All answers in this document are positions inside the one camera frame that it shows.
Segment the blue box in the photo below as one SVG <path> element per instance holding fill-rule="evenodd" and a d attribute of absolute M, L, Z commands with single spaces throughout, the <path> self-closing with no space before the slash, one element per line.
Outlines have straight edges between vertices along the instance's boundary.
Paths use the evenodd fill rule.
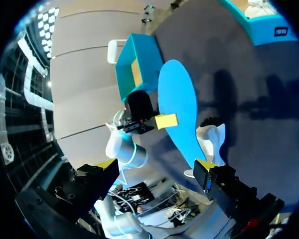
<path fill-rule="evenodd" d="M 219 0 L 243 26 L 254 46 L 281 41 L 298 41 L 291 26 L 280 15 L 247 18 L 230 0 Z"/>
<path fill-rule="evenodd" d="M 137 59 L 142 83 L 135 86 L 131 64 Z M 115 74 L 121 101 L 133 91 L 150 93 L 158 87 L 159 72 L 163 66 L 156 40 L 153 36 L 132 33 L 115 64 Z"/>

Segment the blue oval board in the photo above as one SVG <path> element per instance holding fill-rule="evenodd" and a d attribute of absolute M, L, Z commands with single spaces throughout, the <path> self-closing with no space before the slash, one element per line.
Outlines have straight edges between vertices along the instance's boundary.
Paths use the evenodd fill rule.
<path fill-rule="evenodd" d="M 158 78 L 158 107 L 160 114 L 176 114 L 178 126 L 165 130 L 194 168 L 195 159 L 206 161 L 196 138 L 197 99 L 189 73 L 177 60 L 167 61 Z"/>

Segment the white cylinder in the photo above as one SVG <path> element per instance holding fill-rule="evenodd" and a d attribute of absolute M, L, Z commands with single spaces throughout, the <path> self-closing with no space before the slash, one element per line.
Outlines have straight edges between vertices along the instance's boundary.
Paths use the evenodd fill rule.
<path fill-rule="evenodd" d="M 135 144 L 131 136 L 117 130 L 111 132 L 105 152 L 109 158 L 117 158 L 129 168 L 141 168 L 148 159 L 145 148 Z"/>

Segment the wall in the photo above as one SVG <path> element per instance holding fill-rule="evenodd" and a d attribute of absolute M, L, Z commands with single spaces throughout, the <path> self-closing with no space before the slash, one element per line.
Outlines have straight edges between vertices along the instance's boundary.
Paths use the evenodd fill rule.
<path fill-rule="evenodd" d="M 107 45 L 112 39 L 126 39 L 131 32 L 140 32 L 140 13 L 145 5 L 132 0 L 59 3 L 52 39 L 55 58 L 50 62 L 54 128 L 61 149 L 77 168 L 107 159 L 107 127 L 82 131 L 109 122 L 124 109 L 114 65 L 107 62 Z"/>

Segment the cable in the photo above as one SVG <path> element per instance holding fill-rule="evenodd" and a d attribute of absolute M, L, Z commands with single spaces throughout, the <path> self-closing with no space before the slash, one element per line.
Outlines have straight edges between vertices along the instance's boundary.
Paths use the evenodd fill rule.
<path fill-rule="evenodd" d="M 127 201 L 125 200 L 124 198 L 122 198 L 121 196 L 117 195 L 116 193 L 113 193 L 111 192 L 115 197 L 118 197 L 119 199 L 121 199 L 123 202 L 125 202 L 132 210 L 133 214 L 134 215 L 137 215 L 137 213 L 135 212 L 134 208 L 132 207 L 132 205 Z"/>
<path fill-rule="evenodd" d="M 168 199 L 170 199 L 172 196 L 175 196 L 177 193 L 178 193 L 178 192 L 175 192 L 174 194 L 170 195 L 168 198 L 164 199 L 164 200 L 161 201 L 159 204 L 157 204 L 157 205 L 155 205 L 154 207 L 152 207 L 152 208 L 146 210 L 145 212 L 139 214 L 139 216 L 141 216 L 141 215 L 143 215 L 144 213 L 147 213 L 148 211 L 150 211 L 150 210 L 152 210 L 152 209 L 158 207 L 160 204 L 164 203 L 165 201 L 167 201 Z"/>
<path fill-rule="evenodd" d="M 179 213 L 179 212 L 176 212 L 176 215 L 175 215 L 174 217 L 172 217 L 171 219 L 167 220 L 166 222 L 160 223 L 160 224 L 158 224 L 158 225 L 156 225 L 156 226 L 153 226 L 153 227 L 159 227 L 159 226 L 161 226 L 161 225 L 163 225 L 163 224 L 165 224 L 165 223 L 168 223 L 168 222 L 170 222 L 171 220 L 175 219 L 176 217 L 181 216 L 181 213 L 183 213 L 183 212 L 187 212 L 187 215 L 186 215 L 186 217 L 187 217 L 188 214 L 190 214 L 191 209 L 186 209 L 186 210 L 184 210 L 184 211 L 182 211 L 182 212 L 180 212 L 180 213 Z"/>

